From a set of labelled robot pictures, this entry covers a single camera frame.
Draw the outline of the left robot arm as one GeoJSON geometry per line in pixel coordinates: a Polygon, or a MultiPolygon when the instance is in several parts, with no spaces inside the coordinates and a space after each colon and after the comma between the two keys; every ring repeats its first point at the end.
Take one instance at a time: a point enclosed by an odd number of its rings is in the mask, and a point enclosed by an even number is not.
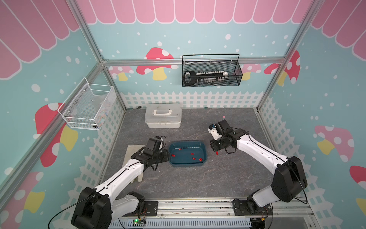
{"type": "Polygon", "coordinates": [[[152,155],[136,152],[114,175],[95,188],[86,187],[79,195],[71,224],[78,229],[107,229],[111,222],[135,212],[144,197],[131,192],[124,198],[118,195],[139,175],[154,164],[170,160],[168,150],[152,155]]]}

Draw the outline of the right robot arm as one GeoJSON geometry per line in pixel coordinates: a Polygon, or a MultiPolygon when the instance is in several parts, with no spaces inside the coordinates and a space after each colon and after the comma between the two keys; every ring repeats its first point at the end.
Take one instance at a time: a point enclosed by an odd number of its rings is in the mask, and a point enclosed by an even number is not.
{"type": "Polygon", "coordinates": [[[277,201],[289,203],[301,192],[305,193],[307,178],[302,161],[298,157],[286,157],[271,150],[256,141],[249,131],[231,127],[226,120],[211,124],[208,132],[213,137],[210,141],[213,151],[227,151],[228,147],[232,147],[234,152],[243,151],[273,175],[271,185],[248,196],[247,205],[251,211],[277,201]]]}

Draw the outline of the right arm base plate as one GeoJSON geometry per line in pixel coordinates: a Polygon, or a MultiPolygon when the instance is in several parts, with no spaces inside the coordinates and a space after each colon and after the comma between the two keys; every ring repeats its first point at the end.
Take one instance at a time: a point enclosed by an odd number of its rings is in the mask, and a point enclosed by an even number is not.
{"type": "Polygon", "coordinates": [[[258,207],[252,201],[235,198],[232,200],[232,206],[235,216],[262,216],[266,218],[273,214],[273,208],[270,204],[264,207],[258,207]]]}

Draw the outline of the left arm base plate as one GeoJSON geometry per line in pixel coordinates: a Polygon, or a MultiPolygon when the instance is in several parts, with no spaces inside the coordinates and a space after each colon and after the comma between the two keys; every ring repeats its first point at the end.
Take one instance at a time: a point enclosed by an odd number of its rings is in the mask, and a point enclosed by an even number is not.
{"type": "Polygon", "coordinates": [[[145,216],[157,216],[158,201],[143,201],[137,205],[135,211],[123,215],[123,217],[145,217],[145,216]]]}

